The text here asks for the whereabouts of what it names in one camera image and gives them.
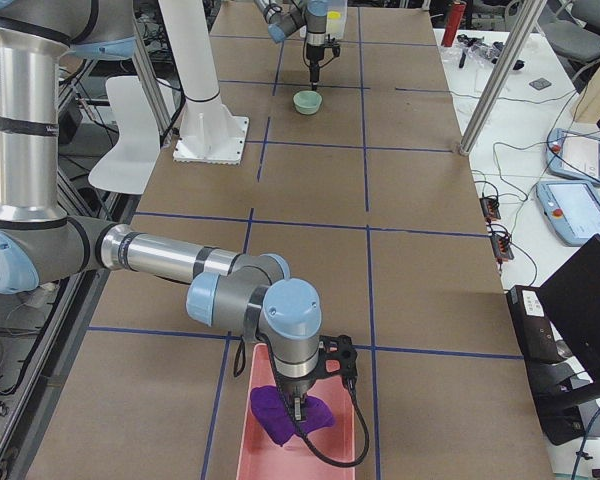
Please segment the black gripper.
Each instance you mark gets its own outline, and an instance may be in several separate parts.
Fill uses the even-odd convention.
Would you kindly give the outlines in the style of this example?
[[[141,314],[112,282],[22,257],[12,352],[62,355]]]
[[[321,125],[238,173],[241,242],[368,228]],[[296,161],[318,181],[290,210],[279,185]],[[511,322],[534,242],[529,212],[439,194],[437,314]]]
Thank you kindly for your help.
[[[319,63],[324,59],[325,44],[325,33],[308,32],[306,34],[305,57],[309,63],[309,77],[312,91],[318,89],[321,70]]]
[[[306,420],[306,395],[314,386],[315,378],[312,375],[299,378],[278,375],[277,384],[287,399],[292,400],[291,409],[294,420],[304,422]]]

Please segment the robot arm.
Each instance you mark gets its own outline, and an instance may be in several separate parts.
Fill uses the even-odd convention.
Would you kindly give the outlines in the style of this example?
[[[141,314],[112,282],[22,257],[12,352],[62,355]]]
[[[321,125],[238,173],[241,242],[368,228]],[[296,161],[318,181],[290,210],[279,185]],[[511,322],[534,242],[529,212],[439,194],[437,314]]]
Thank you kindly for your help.
[[[0,1],[0,293],[97,268],[186,283],[193,319],[268,346],[278,391],[256,396],[256,417],[316,426],[326,417],[309,395],[326,374],[320,300],[284,259],[71,216],[58,203],[60,58],[129,58],[134,24],[129,1]]]
[[[302,27],[306,28],[305,64],[309,70],[311,90],[317,91],[325,51],[331,49],[334,58],[340,55],[338,41],[327,34],[328,2],[292,1],[287,12],[276,1],[256,0],[254,4],[262,14],[269,36],[275,43],[282,43]]]

